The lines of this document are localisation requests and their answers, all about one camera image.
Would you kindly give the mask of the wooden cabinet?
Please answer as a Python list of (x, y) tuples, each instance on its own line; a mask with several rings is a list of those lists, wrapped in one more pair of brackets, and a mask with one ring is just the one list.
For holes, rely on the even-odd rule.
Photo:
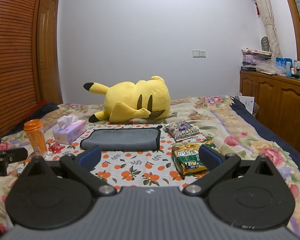
[(257, 120), (300, 153), (300, 80), (242, 70), (239, 91), (255, 98)]

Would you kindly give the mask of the orange print white cloth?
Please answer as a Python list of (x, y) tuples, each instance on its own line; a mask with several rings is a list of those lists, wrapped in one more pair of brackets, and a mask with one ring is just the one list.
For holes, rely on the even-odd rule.
[[(78, 155), (83, 152), (79, 143), (81, 139), (87, 138), (92, 131), (88, 128), (87, 132), (79, 137), (71, 145), (65, 145), (61, 150), (49, 151), (44, 157), (46, 161), (59, 161), (65, 154)], [(212, 140), (208, 140), (202, 132), (186, 140), (198, 145), (208, 144), (214, 150), (219, 151)], [(173, 160), (172, 146), (175, 140), (161, 129), (160, 148), (158, 151), (102, 151), (100, 162), (93, 167), (91, 174), (106, 183), (115, 187), (118, 191), (123, 186), (177, 186), (181, 190), (206, 175), (206, 171), (198, 174), (182, 176), (176, 168)]]

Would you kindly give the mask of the small round fan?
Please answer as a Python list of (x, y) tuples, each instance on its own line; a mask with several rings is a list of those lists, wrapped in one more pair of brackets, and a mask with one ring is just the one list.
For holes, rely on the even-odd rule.
[(267, 36), (261, 38), (261, 48), (263, 51), (270, 51), (270, 44)]

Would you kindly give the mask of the red candy wrapper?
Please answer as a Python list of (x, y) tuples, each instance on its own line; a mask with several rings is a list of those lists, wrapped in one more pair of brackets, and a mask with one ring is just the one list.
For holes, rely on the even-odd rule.
[(54, 154), (57, 154), (57, 153), (61, 153), (62, 149), (64, 149), (64, 148), (65, 148), (64, 145), (61, 145), (60, 143), (55, 142), (54, 144), (51, 144), (48, 147), (48, 150)]

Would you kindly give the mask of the wooden slatted wardrobe door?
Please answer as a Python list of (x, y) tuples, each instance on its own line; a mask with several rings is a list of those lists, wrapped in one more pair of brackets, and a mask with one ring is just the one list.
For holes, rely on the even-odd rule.
[(37, 74), (40, 0), (0, 0), (0, 136), (41, 101)]

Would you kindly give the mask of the wooden room door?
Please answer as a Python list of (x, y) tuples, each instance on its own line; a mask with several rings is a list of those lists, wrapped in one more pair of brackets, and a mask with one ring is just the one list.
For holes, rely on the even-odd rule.
[(57, 55), (57, 12), (59, 0), (40, 0), (37, 20), (37, 69), (40, 96), (62, 103)]

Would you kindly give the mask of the yellow Pikachu plush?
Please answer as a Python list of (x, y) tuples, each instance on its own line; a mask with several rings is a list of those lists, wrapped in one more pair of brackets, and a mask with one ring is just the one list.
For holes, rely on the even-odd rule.
[(102, 94), (104, 110), (94, 113), (89, 122), (109, 120), (124, 123), (132, 119), (160, 120), (169, 116), (170, 94), (165, 80), (152, 76), (137, 83), (125, 81), (111, 87), (87, 82), (83, 88), (94, 94)]

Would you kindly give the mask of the purple snack packet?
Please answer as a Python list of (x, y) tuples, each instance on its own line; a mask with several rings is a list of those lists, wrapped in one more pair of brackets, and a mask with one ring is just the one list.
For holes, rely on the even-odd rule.
[(199, 128), (186, 121), (174, 122), (164, 126), (164, 130), (176, 141), (183, 141), (200, 134)]

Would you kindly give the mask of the purple and grey towel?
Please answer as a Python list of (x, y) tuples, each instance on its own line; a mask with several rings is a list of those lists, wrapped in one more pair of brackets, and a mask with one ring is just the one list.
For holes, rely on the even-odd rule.
[(80, 142), (87, 150), (99, 146), (103, 151), (157, 151), (162, 126), (143, 128), (97, 129)]

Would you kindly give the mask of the stack of papers and boxes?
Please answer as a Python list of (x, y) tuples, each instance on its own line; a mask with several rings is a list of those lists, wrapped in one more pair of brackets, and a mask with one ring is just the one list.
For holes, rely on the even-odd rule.
[(272, 58), (271, 51), (242, 48), (241, 52), (243, 55), (241, 70), (247, 72), (256, 72), (256, 64), (258, 62), (267, 61)]

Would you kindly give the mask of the wall switch plate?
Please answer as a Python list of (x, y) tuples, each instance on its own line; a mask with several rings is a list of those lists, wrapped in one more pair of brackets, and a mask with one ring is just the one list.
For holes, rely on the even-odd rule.
[(193, 50), (192, 57), (206, 57), (206, 51), (205, 50)]

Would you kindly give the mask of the blue product box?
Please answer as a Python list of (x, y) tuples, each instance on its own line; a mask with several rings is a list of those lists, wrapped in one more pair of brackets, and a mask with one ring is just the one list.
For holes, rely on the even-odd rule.
[(285, 77), (292, 77), (292, 59), (277, 57), (275, 61), (277, 74)]

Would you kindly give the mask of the green yellow snack bag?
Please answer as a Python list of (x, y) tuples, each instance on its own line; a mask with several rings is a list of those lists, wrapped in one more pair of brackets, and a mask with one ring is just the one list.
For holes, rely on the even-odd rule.
[(206, 172), (206, 166), (199, 159), (202, 144), (196, 142), (176, 142), (172, 145), (172, 159), (182, 176)]

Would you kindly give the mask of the orange lidded cup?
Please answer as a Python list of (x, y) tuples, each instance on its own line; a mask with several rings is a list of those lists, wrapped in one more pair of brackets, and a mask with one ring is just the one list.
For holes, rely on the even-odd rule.
[(24, 131), (36, 156), (44, 157), (47, 154), (47, 147), (42, 122), (39, 119), (27, 121), (24, 124)]

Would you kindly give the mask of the floral bed blanket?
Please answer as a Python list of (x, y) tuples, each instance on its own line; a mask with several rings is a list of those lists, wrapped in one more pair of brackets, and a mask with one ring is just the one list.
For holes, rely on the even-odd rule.
[[(293, 147), (286, 146), (279, 137), (260, 124), (244, 107), (230, 96), (212, 96), (211, 98), (185, 98), (171, 101), (170, 116), (155, 124), (150, 121), (133, 121), (128, 128), (164, 126), (178, 121), (186, 121), (197, 126), (200, 132), (212, 140), (221, 154), (236, 153), (244, 160), (252, 160), (260, 154), (267, 156), (278, 168), (283, 179), (291, 190), (296, 206), (288, 228), (300, 237), (300, 154)], [(59, 105), (57, 110), (41, 118), (47, 147), (54, 144), (52, 131), (57, 127), (56, 120), (63, 115), (73, 114), (79, 119), (88, 120), (102, 105), (80, 105), (67, 103)], [(95, 124), (86, 123), (86, 129), (122, 128), (123, 125), (112, 125), (107, 121)], [(12, 133), (2, 138), (0, 150), (25, 147), (29, 154), (32, 147), (24, 131)], [(8, 167), (8, 176), (0, 177), (0, 230), (7, 231), (5, 199), (18, 175), (30, 159), (14, 163)]]

